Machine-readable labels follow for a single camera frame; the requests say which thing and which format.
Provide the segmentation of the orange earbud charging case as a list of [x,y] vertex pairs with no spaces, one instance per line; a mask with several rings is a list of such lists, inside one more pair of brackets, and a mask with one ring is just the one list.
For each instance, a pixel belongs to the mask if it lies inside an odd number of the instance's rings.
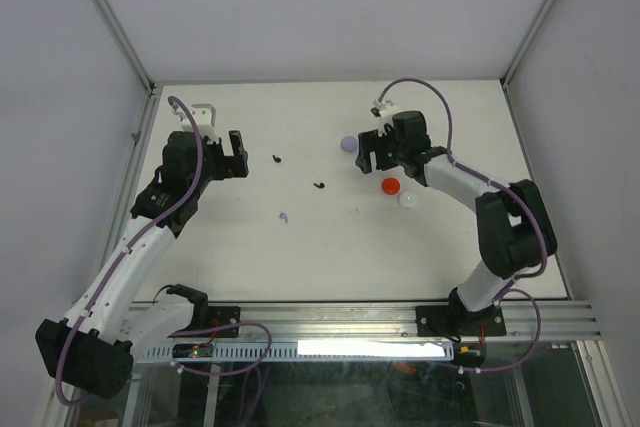
[[381,190],[386,195],[395,196],[400,193],[401,184],[398,179],[394,177],[387,177],[381,182]]

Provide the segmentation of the white earbud charging case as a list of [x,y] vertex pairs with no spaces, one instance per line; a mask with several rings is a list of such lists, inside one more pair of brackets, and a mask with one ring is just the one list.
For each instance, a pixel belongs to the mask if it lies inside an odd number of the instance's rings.
[[398,203],[402,208],[412,209],[414,208],[418,201],[414,193],[412,192],[401,192],[397,197]]

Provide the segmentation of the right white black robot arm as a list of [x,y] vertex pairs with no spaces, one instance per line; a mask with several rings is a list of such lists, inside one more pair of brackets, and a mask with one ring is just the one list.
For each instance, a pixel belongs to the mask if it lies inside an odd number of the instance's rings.
[[399,111],[390,102],[371,111],[378,126],[359,133],[356,166],[365,174],[400,167],[476,216],[480,261],[450,292],[446,307],[425,320],[435,336],[476,335],[507,291],[557,251],[540,191],[530,180],[504,185],[456,161],[448,148],[432,144],[419,111]]

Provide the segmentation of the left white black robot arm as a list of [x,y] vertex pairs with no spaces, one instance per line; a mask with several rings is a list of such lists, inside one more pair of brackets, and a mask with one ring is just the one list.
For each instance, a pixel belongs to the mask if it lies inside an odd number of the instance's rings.
[[121,240],[98,277],[62,320],[45,319],[36,330],[52,378],[111,399],[150,348],[176,331],[194,336],[209,327],[207,294],[182,284],[136,317],[127,313],[156,262],[197,212],[208,184],[248,176],[240,132],[230,131],[229,140],[232,152],[225,154],[220,141],[198,141],[191,132],[169,135],[162,163],[136,198]]

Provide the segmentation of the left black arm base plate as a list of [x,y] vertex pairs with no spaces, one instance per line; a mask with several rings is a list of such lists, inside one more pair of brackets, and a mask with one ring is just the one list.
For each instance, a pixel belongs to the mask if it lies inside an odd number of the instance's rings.
[[241,307],[237,305],[210,304],[194,313],[186,329],[171,335],[172,338],[227,339],[239,336]]

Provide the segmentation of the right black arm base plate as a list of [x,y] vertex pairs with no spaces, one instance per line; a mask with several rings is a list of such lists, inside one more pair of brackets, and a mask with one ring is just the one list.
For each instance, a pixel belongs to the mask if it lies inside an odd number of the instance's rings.
[[500,308],[480,312],[457,312],[449,305],[420,305],[415,308],[419,337],[442,337],[459,342],[462,337],[504,337],[506,327]]

